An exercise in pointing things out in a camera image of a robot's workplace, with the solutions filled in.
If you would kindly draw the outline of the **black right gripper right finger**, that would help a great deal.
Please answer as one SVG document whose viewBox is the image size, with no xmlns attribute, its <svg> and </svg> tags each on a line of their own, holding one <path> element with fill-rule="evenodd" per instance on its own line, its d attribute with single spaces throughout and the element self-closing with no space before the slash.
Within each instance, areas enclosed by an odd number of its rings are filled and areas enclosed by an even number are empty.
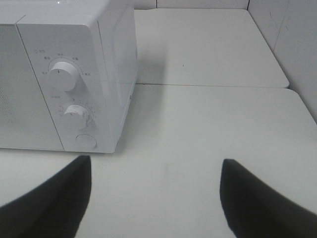
<svg viewBox="0 0 317 238">
<path fill-rule="evenodd" d="M 272 189 L 233 159 L 224 159 L 219 195 L 237 238 L 315 238 L 317 216 Z"/>
</svg>

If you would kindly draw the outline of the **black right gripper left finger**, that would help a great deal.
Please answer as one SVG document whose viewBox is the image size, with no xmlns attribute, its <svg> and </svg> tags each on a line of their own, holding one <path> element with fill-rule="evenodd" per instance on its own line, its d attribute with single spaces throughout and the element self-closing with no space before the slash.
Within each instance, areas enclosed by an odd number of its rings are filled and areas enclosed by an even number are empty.
<svg viewBox="0 0 317 238">
<path fill-rule="evenodd" d="M 79 156 L 23 196 L 0 208 L 2 238 L 73 238 L 89 204 L 90 156 Z"/>
</svg>

